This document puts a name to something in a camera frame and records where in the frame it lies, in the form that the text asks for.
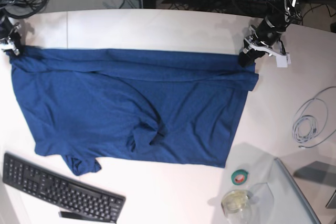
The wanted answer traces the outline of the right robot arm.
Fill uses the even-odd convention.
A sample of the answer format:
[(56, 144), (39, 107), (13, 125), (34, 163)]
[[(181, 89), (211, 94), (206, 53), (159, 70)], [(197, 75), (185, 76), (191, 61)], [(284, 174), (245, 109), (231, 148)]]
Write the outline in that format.
[(19, 56), (23, 51), (20, 23), (10, 19), (26, 19), (47, 6), (49, 0), (1, 0), (1, 51), (9, 56)]

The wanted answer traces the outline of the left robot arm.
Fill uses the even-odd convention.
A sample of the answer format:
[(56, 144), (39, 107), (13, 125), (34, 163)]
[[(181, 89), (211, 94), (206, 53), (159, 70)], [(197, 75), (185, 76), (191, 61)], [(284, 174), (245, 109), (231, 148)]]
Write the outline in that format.
[[(232, 3), (238, 8), (236, 1), (232, 0)], [(276, 58), (277, 67), (286, 68), (291, 64), (291, 59), (281, 36), (290, 24), (302, 20), (295, 8), (296, 0), (263, 1), (267, 5), (267, 14), (257, 27), (249, 26), (250, 34), (244, 38), (238, 63), (241, 67), (247, 67), (254, 64), (256, 59), (268, 55)]]

